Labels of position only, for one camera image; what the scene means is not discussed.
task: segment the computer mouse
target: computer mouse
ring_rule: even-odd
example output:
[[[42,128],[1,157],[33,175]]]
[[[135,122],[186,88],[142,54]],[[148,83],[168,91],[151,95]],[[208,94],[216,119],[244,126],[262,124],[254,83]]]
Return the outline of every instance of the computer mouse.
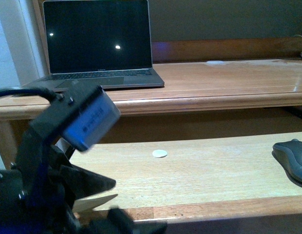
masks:
[[[273,145],[272,155],[284,168],[288,178],[302,187],[302,141],[279,142]]]

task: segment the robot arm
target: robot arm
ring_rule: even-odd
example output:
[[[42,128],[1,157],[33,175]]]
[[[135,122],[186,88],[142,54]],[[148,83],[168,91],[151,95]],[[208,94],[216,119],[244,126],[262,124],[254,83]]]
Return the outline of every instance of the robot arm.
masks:
[[[0,233],[164,233],[165,224],[135,224],[120,209],[81,227],[72,213],[75,200],[112,189],[115,180],[72,165],[52,142],[61,136],[85,151],[114,125],[120,112],[100,86],[80,83],[62,95],[46,93],[50,107],[29,123],[12,169],[0,170]]]

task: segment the laptop screen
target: laptop screen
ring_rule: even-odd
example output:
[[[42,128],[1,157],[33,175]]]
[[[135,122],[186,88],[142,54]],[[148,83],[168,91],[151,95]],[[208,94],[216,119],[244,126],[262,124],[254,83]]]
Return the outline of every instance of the laptop screen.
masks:
[[[51,73],[151,68],[147,0],[45,1]]]

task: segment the small white disc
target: small white disc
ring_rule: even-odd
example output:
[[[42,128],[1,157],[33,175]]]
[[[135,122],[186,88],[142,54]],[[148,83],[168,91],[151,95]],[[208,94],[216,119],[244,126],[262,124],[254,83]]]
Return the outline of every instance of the small white disc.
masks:
[[[224,61],[207,61],[208,64],[223,64]]]
[[[167,152],[165,150],[154,150],[152,155],[154,157],[166,157],[167,156]]]

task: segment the wooden surface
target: wooden surface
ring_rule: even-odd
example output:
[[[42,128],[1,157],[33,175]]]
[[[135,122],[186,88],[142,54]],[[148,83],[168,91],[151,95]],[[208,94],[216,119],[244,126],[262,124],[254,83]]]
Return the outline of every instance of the wooden surface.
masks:
[[[6,168],[15,161],[27,120],[0,121],[0,155]],[[100,143],[129,143],[242,137],[302,132],[302,119],[281,108],[254,108],[122,116]]]
[[[301,133],[99,144],[71,162],[116,179],[100,196],[134,219],[212,219],[302,213],[302,188],[289,181],[272,145]],[[153,150],[168,152],[164,158]]]
[[[302,60],[156,64],[164,88],[107,91],[123,115],[302,105]],[[0,98],[0,120],[32,119],[38,97]]]
[[[298,58],[302,38],[157,41],[152,43],[154,63],[233,59]]]

